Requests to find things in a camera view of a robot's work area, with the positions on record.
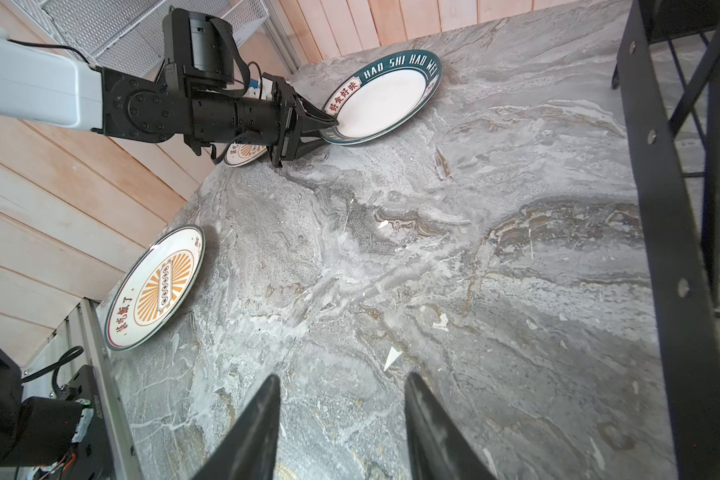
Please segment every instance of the plate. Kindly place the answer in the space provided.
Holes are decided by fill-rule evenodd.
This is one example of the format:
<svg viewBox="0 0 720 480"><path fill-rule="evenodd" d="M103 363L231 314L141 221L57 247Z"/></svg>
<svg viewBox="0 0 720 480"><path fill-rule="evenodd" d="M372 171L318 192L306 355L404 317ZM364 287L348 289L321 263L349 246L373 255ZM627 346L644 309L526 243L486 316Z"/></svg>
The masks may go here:
<svg viewBox="0 0 720 480"><path fill-rule="evenodd" d="M266 152L264 145L238 145L232 144L226 151L224 163L230 167L241 167L261 157Z"/></svg>
<svg viewBox="0 0 720 480"><path fill-rule="evenodd" d="M338 125L321 130L321 136L332 144L353 145L396 129L432 97L440 71L440 59L427 50L393 53L365 65L323 105Z"/></svg>
<svg viewBox="0 0 720 480"><path fill-rule="evenodd" d="M206 242L197 225L163 235L130 270L112 299L104 339L128 350L158 331L179 308L197 277Z"/></svg>

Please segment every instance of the ceramic plate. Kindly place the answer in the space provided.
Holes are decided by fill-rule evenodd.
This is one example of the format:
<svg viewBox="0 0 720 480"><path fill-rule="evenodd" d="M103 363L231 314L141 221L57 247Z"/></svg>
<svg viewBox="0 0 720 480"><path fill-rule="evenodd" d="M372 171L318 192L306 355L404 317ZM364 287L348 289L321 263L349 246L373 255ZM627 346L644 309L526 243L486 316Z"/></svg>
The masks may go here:
<svg viewBox="0 0 720 480"><path fill-rule="evenodd" d="M347 78L322 109L338 119L322 137L340 145L359 144L402 125L440 84L440 59L426 50L388 55Z"/></svg>
<svg viewBox="0 0 720 480"><path fill-rule="evenodd" d="M241 167L261 157L266 152L264 145L238 145L232 144L226 151L224 163L230 167Z"/></svg>
<svg viewBox="0 0 720 480"><path fill-rule="evenodd" d="M158 331L192 288L206 242L197 225L163 235L136 262L106 315L106 344L128 350Z"/></svg>

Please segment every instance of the wire mesh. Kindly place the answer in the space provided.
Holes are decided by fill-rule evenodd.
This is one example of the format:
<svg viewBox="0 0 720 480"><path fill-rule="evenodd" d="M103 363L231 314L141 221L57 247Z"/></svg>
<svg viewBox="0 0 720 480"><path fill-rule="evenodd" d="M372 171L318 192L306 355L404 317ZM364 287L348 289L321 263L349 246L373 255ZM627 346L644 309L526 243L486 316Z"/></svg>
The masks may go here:
<svg viewBox="0 0 720 480"><path fill-rule="evenodd" d="M94 63L143 77L163 57L163 19L171 6L223 18L240 46L269 17L263 0L13 0L52 39Z"/></svg>

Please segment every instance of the paper scrap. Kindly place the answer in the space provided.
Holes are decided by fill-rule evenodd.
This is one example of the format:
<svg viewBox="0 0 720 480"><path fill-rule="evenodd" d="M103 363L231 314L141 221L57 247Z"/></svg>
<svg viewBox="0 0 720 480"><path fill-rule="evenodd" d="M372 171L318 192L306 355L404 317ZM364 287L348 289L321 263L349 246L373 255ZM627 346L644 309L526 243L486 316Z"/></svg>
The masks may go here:
<svg viewBox="0 0 720 480"><path fill-rule="evenodd" d="M397 360L398 357L400 357L400 355L402 355L402 352L398 352L394 349L393 346L389 347L389 355L387 355L387 362L384 364L385 372L387 371L389 366L394 363L394 360Z"/></svg>

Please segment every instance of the black metal frame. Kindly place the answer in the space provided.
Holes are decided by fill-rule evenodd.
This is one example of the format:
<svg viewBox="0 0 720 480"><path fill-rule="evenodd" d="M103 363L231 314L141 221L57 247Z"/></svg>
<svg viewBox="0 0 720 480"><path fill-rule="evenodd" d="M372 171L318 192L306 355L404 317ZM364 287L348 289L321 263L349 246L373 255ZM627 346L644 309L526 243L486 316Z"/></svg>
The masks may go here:
<svg viewBox="0 0 720 480"><path fill-rule="evenodd" d="M715 30L708 42L704 32ZM707 44L686 83L673 38ZM668 42L683 95L668 119L649 45ZM612 86L621 86L656 309L660 354L680 478L720 478L720 0L634 0ZM709 85L706 132L694 108ZM703 172L683 173L674 146L693 117ZM701 235L685 178L704 178Z"/></svg>

